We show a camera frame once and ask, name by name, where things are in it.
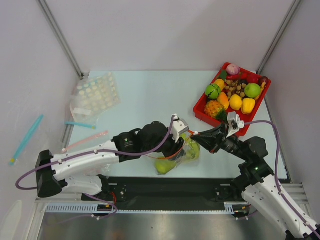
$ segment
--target lemon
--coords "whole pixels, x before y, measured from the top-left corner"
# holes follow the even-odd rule
[[[222,79],[217,79],[214,83],[221,88],[221,91],[225,88],[225,81],[223,81]]]
[[[230,98],[230,107],[233,109],[233,110],[236,110],[238,111],[239,109],[241,109],[241,106],[242,106],[242,100],[241,100],[241,97],[237,94],[233,95],[231,98]]]

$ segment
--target green apple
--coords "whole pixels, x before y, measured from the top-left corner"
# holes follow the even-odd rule
[[[260,86],[256,83],[249,83],[244,89],[244,94],[251,99],[258,97],[260,92]]]

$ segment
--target metal frame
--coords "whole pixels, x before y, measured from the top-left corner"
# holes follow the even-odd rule
[[[299,7],[301,6],[303,0],[294,0],[292,5],[290,6],[289,11],[287,12],[283,22],[281,23],[281,26],[279,30],[277,31],[276,35],[274,36],[274,39],[272,40],[272,43],[264,55],[258,69],[256,70],[257,74],[261,74],[261,72],[264,70],[268,60],[270,59],[271,55],[274,53],[278,43],[280,42],[281,38],[283,37],[287,27],[291,23],[292,19],[294,18],[295,14],[297,13]]]
[[[79,78],[82,79],[83,73],[79,67],[79,64],[69,46],[67,43],[66,38],[64,37],[57,21],[55,20],[54,15],[52,14],[46,0],[36,0],[39,4],[40,9],[42,10],[47,22],[49,23],[54,35],[56,36],[56,39],[60,43],[61,48],[63,49],[65,55],[69,59],[71,65],[73,66],[75,72],[78,74]]]

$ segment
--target cable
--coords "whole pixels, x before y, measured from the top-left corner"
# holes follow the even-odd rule
[[[91,195],[86,194],[86,193],[84,193],[84,195],[86,195],[88,198],[91,198],[91,199],[96,200],[96,201],[103,202],[103,203],[105,203],[105,204],[109,204],[110,206],[113,207],[114,212],[109,213],[109,214],[106,215],[106,216],[98,217],[97,220],[99,220],[99,219],[107,219],[107,218],[115,215],[115,214],[118,212],[118,208],[116,207],[115,204],[113,204],[113,203],[111,203],[111,202],[109,202],[109,201],[105,201],[105,200],[99,199],[99,198],[97,198],[97,197],[95,197],[95,196],[91,196]]]
[[[249,218],[253,217],[253,216],[256,215],[257,213],[258,213],[258,210],[254,211],[253,213],[250,213],[248,216],[236,218],[235,220],[236,220],[236,221],[249,220]]]
[[[276,135],[276,155],[275,155],[275,169],[274,169],[274,177],[275,177],[275,184],[276,188],[278,189],[279,193],[282,192],[281,187],[280,187],[280,182],[279,182],[279,177],[278,177],[278,163],[279,163],[279,153],[280,153],[280,136],[279,136],[279,131],[276,127],[276,125],[270,121],[266,120],[258,120],[258,121],[251,121],[251,122],[246,122],[244,125],[251,125],[251,124],[270,124],[273,127],[273,130]],[[288,204],[288,206],[297,214],[297,216],[303,221],[303,223],[308,226],[308,228],[320,239],[320,234],[317,233],[317,231],[308,224],[308,221],[298,212],[298,210],[290,203],[290,201],[287,199],[287,197],[284,194],[281,194],[283,200]]]
[[[97,219],[97,220],[106,219],[106,218],[109,218],[109,217],[111,217],[111,216],[113,216],[113,215],[115,215],[115,214],[117,213],[118,208],[117,208],[116,205],[115,205],[115,204],[116,204],[115,201],[113,201],[114,203],[111,203],[111,202],[109,202],[109,201],[105,201],[105,200],[99,199],[99,198],[97,198],[97,197],[91,196],[91,195],[86,194],[86,193],[84,193],[84,195],[86,195],[88,198],[91,198],[91,199],[96,200],[96,201],[99,201],[99,202],[103,202],[103,203],[108,204],[108,205],[110,205],[110,206],[113,207],[114,212],[111,212],[111,213],[109,213],[109,214],[106,215],[106,216],[101,216],[101,217],[98,216],[98,217],[96,217],[95,219]],[[55,225],[65,224],[65,223],[68,223],[68,222],[73,221],[73,220],[76,220],[76,219],[89,218],[89,217],[90,217],[90,218],[94,218],[95,216],[94,216],[93,214],[82,214],[82,215],[78,215],[78,216],[75,216],[75,217],[71,217],[71,218],[69,218],[69,219],[67,219],[67,220],[60,221],[60,222],[58,222],[58,223],[56,223],[56,224],[50,225],[50,227],[55,226]]]
[[[124,152],[124,151],[117,151],[117,150],[112,150],[112,149],[99,149],[97,150],[98,153],[114,153],[114,154],[118,154],[118,155],[125,155],[125,156],[134,156],[134,157],[139,157],[139,156],[143,156],[143,155],[147,155],[147,154],[151,154],[155,151],[157,151],[159,148],[161,148],[161,146],[166,142],[166,140],[168,139],[169,135],[171,134],[171,130],[172,130],[172,127],[174,125],[174,120],[175,120],[175,116],[173,115],[171,117],[171,123],[170,123],[170,126],[168,128],[168,132],[166,133],[166,135],[164,136],[163,140],[159,143],[158,146],[156,146],[154,149],[151,149],[149,151],[145,151],[145,152],[140,152],[140,153],[130,153],[130,152]],[[64,159],[61,160],[61,162],[67,162],[69,160],[72,160],[72,159],[75,159],[75,158],[78,158],[78,157],[83,157],[83,156],[86,156],[86,155],[90,155],[90,154],[95,154],[94,151],[87,151],[87,152],[82,152],[82,153],[79,153],[79,154],[76,154],[76,155],[73,155],[73,156],[69,156],[69,157],[66,157]],[[23,187],[23,186],[20,186],[20,182],[26,178],[27,176],[41,170],[41,169],[45,169],[47,167],[51,167],[53,165],[56,165],[56,164],[59,164],[59,161],[54,161],[54,162],[50,162],[50,163],[47,163],[47,164],[44,164],[42,166],[39,166],[39,167],[36,167],[30,171],[28,171],[27,173],[23,174],[21,177],[19,177],[19,179],[16,181],[15,183],[15,187],[19,190],[35,190],[37,189],[37,187]]]

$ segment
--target clear plastic bag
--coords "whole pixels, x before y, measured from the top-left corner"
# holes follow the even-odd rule
[[[80,81],[70,97],[70,111],[77,123],[94,125],[99,115],[120,103],[112,72]]]
[[[200,157],[200,145],[191,140],[190,136],[182,134],[185,143],[182,149],[171,157],[155,156],[155,168],[158,175],[165,175],[172,169],[177,168],[180,164],[195,162]]]

